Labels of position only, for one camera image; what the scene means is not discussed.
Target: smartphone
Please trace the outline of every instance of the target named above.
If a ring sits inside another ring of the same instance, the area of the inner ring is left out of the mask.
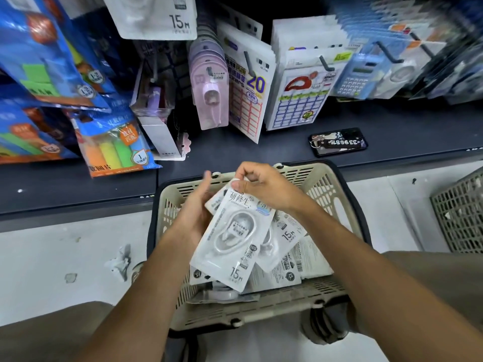
[[[368,146],[359,128],[312,134],[309,142],[316,156],[363,150]]]

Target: green sticker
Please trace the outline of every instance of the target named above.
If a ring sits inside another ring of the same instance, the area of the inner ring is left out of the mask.
[[[20,83],[24,85],[33,95],[44,95],[47,97],[60,96],[55,86],[49,83],[34,82],[30,80],[20,80]]]
[[[340,61],[347,61],[350,60],[352,56],[352,52],[342,52],[339,53],[337,56],[334,58],[334,62],[340,62]]]
[[[49,84],[52,83],[44,65],[22,64],[22,67],[24,69],[25,75],[27,75],[28,80]]]

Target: black shelf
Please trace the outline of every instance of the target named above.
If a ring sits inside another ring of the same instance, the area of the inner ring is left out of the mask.
[[[163,162],[159,170],[91,179],[81,160],[0,165],[0,231],[148,210],[149,196],[163,182],[207,169],[234,171],[243,160],[312,160],[308,136],[343,128],[359,127],[369,143],[366,150],[327,157],[348,182],[483,158],[483,150],[467,151],[483,147],[480,101],[449,106],[437,99],[329,99],[315,123],[262,132],[258,145],[232,126],[193,129],[197,116],[191,104],[178,104],[177,113],[191,128],[191,152],[183,162]]]

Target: beige plastic basket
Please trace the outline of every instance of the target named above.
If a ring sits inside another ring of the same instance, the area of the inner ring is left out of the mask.
[[[329,214],[338,218],[334,201],[338,198],[355,235],[371,243],[367,224],[359,204],[347,187],[337,167],[328,161],[318,161],[293,166],[274,165],[290,182],[299,186],[317,201]],[[222,188],[235,173],[214,173],[211,190]],[[171,226],[177,209],[186,197],[199,185],[201,178],[183,180],[160,187],[154,199],[153,219],[148,239],[148,256],[155,242]],[[238,304],[187,304],[198,291],[189,285],[189,272],[178,297],[176,311],[171,323],[170,336],[184,337],[190,333],[206,333],[221,329],[240,327],[245,323],[268,319],[310,308],[320,308],[347,293],[334,276],[303,280],[301,285],[270,290],[261,293],[258,302]]]
[[[452,252],[483,254],[483,168],[431,196]]]

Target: person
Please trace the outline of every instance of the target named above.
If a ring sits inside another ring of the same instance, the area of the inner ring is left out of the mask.
[[[361,241],[268,164],[242,163],[232,187],[293,216],[346,288],[390,361],[480,361],[483,335],[431,291]],[[210,172],[186,199],[136,282],[76,359],[159,362],[190,259],[211,219]]]

